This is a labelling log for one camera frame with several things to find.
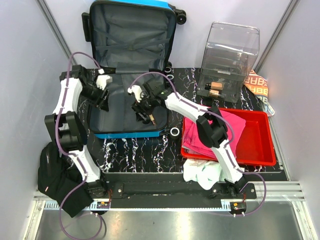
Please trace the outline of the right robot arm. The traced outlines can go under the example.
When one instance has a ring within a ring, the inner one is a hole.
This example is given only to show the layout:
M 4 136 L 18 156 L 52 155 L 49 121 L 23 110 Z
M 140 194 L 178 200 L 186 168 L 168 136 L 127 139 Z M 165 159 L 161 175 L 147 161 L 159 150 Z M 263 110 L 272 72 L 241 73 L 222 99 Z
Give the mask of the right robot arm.
M 132 108 L 140 117 L 148 117 L 155 107 L 162 106 L 195 123 L 200 142 L 211 149 L 222 168 L 225 175 L 222 185 L 228 195 L 236 199 L 244 194 L 248 180 L 236 161 L 230 147 L 232 140 L 227 134 L 228 130 L 233 130 L 216 106 L 196 104 L 174 88 L 165 88 L 152 80 L 144 83 L 143 87 L 133 84 L 127 92 L 135 97 Z

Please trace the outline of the magenta pink cloth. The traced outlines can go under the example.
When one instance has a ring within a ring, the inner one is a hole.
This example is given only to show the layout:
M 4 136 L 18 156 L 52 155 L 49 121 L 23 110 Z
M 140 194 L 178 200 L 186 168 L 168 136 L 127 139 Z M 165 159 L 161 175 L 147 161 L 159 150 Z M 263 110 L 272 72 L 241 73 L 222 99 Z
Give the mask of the magenta pink cloth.
M 234 131 L 233 141 L 230 148 L 235 157 L 237 145 L 246 126 L 246 120 L 235 115 L 226 108 L 219 108 L 224 119 L 232 126 Z M 184 134 L 182 138 L 182 146 L 193 152 L 194 155 L 202 155 L 204 160 L 217 160 L 213 151 L 206 147 L 199 139 L 197 125 L 188 118 L 184 118 Z

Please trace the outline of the red plastic tray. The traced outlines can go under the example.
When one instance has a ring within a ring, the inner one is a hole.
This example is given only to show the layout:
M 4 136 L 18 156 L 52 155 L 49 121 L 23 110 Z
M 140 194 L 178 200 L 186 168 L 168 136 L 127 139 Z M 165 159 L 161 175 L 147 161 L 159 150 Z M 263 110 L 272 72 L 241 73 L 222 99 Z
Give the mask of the red plastic tray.
M 237 163 L 250 166 L 274 166 L 276 164 L 276 156 L 267 114 L 262 111 L 226 109 L 246 120 L 245 128 L 236 148 Z M 184 131 L 185 123 L 183 120 L 182 140 Z M 186 159 L 217 161 L 203 159 L 203 155 L 194 154 L 182 144 L 180 152 Z

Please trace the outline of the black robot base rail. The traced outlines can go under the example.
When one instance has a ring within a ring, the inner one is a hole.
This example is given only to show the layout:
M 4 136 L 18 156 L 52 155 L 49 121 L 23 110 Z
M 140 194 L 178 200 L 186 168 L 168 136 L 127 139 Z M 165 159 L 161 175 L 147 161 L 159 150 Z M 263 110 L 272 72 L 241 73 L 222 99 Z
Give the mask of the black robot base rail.
M 236 192 L 229 183 L 216 183 L 208 190 L 197 182 L 184 181 L 182 173 L 124 173 L 104 175 L 107 190 L 93 198 L 107 201 L 113 209 L 200 209 L 226 211 L 231 202 L 256 200 L 253 183 Z

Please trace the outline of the clear plastic drawer organizer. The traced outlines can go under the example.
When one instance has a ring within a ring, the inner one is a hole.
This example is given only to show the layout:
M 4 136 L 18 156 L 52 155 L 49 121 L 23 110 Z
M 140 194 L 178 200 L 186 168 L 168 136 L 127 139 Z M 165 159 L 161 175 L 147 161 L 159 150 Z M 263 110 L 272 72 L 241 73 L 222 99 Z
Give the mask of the clear plastic drawer organizer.
M 260 30 L 253 26 L 213 22 L 207 37 L 196 94 L 236 103 L 260 52 Z M 223 83 L 225 98 L 210 97 L 207 83 Z

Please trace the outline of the blue hard-shell suitcase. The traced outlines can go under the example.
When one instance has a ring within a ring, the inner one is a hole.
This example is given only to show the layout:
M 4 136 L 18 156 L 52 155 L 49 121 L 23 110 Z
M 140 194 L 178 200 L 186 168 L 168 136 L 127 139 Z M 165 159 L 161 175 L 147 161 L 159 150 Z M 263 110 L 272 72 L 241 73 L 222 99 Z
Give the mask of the blue hard-shell suitcase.
M 168 124 L 168 110 L 153 110 L 156 125 L 137 121 L 131 84 L 154 80 L 167 85 L 164 74 L 177 25 L 187 21 L 184 10 L 160 0 L 96 0 L 82 14 L 85 40 L 92 56 L 112 76 L 107 85 L 109 111 L 90 106 L 89 129 L 100 139 L 158 137 Z

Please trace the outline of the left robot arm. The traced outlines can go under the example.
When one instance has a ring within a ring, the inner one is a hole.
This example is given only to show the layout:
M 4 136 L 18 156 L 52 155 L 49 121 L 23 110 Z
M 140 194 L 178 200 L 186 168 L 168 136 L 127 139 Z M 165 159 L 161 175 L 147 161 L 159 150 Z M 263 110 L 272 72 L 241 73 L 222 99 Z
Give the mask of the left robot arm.
M 77 107 L 79 98 L 83 96 L 97 109 L 109 111 L 107 85 L 113 79 L 100 68 L 91 82 L 90 71 L 81 65 L 74 65 L 63 72 L 59 80 L 58 102 L 53 113 L 45 116 L 45 126 L 60 152 L 70 157 L 76 165 L 88 193 L 94 198 L 103 198 L 108 193 L 108 186 L 87 148 L 87 132 L 77 115 Z

